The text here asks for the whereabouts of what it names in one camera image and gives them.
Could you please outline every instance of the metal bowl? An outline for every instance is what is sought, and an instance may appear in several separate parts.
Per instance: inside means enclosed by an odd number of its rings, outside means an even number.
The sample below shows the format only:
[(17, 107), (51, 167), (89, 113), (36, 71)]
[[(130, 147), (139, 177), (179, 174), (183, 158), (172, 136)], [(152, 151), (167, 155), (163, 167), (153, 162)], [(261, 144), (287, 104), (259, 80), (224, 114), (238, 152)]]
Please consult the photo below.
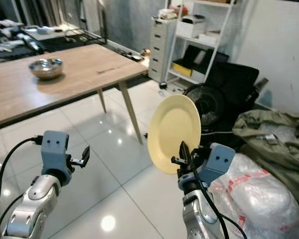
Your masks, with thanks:
[(62, 73), (62, 61), (59, 59), (40, 59), (29, 65), (31, 72), (42, 80), (58, 77)]

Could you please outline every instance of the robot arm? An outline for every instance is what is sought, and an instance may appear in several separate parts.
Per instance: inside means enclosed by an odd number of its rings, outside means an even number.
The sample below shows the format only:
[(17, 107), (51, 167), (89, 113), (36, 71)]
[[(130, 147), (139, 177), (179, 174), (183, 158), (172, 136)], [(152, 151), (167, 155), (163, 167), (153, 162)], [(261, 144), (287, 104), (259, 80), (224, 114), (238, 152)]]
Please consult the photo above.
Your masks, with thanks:
[(82, 159), (71, 159), (65, 154), (69, 135), (46, 131), (43, 136), (41, 155), (42, 175), (24, 193), (22, 202), (12, 212), (2, 239), (39, 239), (45, 221), (57, 203), (61, 187), (67, 185), (74, 172), (72, 165), (85, 167), (90, 157), (87, 147)]
[[(224, 145), (213, 143), (210, 148), (199, 148), (189, 153), (187, 145), (182, 142), (179, 150), (180, 158), (171, 159), (172, 163), (180, 165), (177, 170), (178, 187), (185, 194), (183, 220), (187, 228), (187, 238), (223, 239), (219, 220), (197, 185), (193, 169), (189, 164), (192, 154), (199, 179), (204, 187), (207, 187), (213, 180), (228, 171), (235, 151)], [(209, 192), (207, 194), (213, 200), (212, 194)]]

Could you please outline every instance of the yellow plate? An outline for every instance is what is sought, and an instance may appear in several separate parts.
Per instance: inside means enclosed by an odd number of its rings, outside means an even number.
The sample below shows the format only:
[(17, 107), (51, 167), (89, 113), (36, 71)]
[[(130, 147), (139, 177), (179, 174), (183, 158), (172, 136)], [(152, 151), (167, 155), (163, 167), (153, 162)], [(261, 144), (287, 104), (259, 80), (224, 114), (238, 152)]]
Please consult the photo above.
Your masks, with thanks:
[(200, 118), (195, 104), (184, 95), (170, 96), (156, 109), (149, 125), (148, 149), (154, 165), (161, 171), (174, 174), (178, 165), (171, 163), (179, 157), (184, 141), (190, 151), (200, 143)]

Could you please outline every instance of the white plastic bag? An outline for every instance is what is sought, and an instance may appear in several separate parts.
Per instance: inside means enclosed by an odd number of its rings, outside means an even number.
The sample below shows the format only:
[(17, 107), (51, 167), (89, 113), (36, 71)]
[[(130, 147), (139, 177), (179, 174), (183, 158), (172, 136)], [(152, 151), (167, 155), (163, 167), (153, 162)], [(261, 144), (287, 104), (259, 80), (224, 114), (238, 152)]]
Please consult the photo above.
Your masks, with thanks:
[[(299, 239), (299, 206), (286, 186), (243, 154), (212, 182), (218, 210), (238, 223), (251, 239)], [(226, 222), (230, 238), (241, 233)]]

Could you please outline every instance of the cable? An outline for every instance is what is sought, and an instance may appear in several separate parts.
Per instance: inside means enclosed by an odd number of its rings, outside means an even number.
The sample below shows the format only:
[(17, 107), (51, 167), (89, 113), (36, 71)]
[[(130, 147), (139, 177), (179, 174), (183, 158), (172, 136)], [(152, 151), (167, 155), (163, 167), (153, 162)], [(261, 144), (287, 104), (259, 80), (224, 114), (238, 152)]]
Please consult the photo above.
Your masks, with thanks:
[(214, 211), (214, 213), (216, 214), (219, 222), (220, 222), (220, 225), (223, 229), (223, 232), (224, 232), (224, 236), (225, 236), (225, 239), (229, 239), (229, 235), (228, 235), (228, 231), (227, 231), (227, 228), (226, 228), (226, 224), (224, 222), (224, 219), (223, 217), (221, 216), (220, 212), (218, 211), (218, 209), (216, 208), (215, 204), (213, 203), (213, 201), (210, 199), (210, 197), (208, 196), (206, 190), (204, 189), (204, 186), (203, 184), (201, 183), (200, 181), (200, 178), (199, 178), (199, 175), (197, 173), (197, 170), (196, 170), (196, 167), (194, 165), (194, 162), (192, 160), (192, 154), (191, 156), (188, 158), (189, 160), (189, 164), (190, 164), (190, 167), (191, 169), (193, 170), (193, 173), (194, 173), (194, 176), (195, 176), (195, 179), (196, 179), (196, 182), (201, 190), (201, 192), (203, 193), (204, 197), (206, 198), (208, 204), (210, 205), (211, 209)]
[(218, 133), (233, 133), (233, 131), (216, 131), (211, 133), (202, 133), (201, 135), (212, 135), (212, 134), (218, 134)]
[(3, 177), (3, 173), (4, 173), (4, 168), (6, 166), (6, 164), (8, 163), (11, 155), (15, 152), (15, 150), (17, 148), (19, 148), (22, 144), (29, 142), (29, 141), (34, 141), (36, 144), (41, 145), (42, 144), (42, 140), (43, 140), (43, 136), (39, 135), (37, 137), (32, 137), (32, 138), (27, 138), (23, 141), (21, 141), (20, 143), (18, 143), (9, 153), (8, 155), (5, 157), (3, 164), (1, 166), (1, 170), (0, 170), (0, 197), (1, 197), (1, 187), (2, 187), (2, 177)]
[(0, 226), (2, 221), (4, 220), (5, 215), (8, 213), (8, 211), (10, 210), (10, 208), (20, 199), (22, 198), (24, 195), (24, 193), (22, 193), (21, 195), (19, 195), (18, 197), (16, 197), (10, 204), (9, 206), (6, 208), (6, 210), (2, 213), (1, 217), (0, 217)]
[(224, 214), (220, 214), (224, 219), (226, 219), (227, 221), (231, 222), (235, 227), (237, 227), (237, 229), (241, 232), (241, 234), (243, 235), (244, 239), (247, 239), (247, 236), (244, 232), (244, 230), (242, 230), (242, 228), (235, 223), (233, 220), (231, 220), (229, 217), (225, 216)]

